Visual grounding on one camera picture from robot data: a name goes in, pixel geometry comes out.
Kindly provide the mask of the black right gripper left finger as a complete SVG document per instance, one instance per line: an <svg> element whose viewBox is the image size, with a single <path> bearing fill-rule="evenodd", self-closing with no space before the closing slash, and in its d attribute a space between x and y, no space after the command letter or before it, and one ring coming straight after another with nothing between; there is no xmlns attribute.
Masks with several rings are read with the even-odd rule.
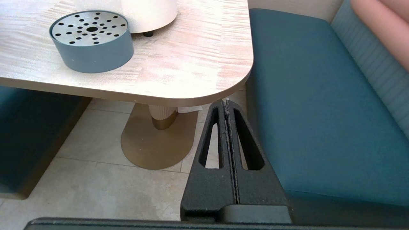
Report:
<svg viewBox="0 0 409 230"><path fill-rule="evenodd" d="M219 168L206 168L213 126L218 129ZM216 221L219 211L235 202L228 131L223 101L209 107L180 204L182 221Z"/></svg>

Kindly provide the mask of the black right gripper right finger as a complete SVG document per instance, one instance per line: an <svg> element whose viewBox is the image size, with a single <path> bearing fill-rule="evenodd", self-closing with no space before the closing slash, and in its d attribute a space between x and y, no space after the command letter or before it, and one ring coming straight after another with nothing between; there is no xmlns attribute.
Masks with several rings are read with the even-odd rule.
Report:
<svg viewBox="0 0 409 230"><path fill-rule="evenodd" d="M235 203L290 206L282 185L242 109L230 100L228 133Z"/></svg>

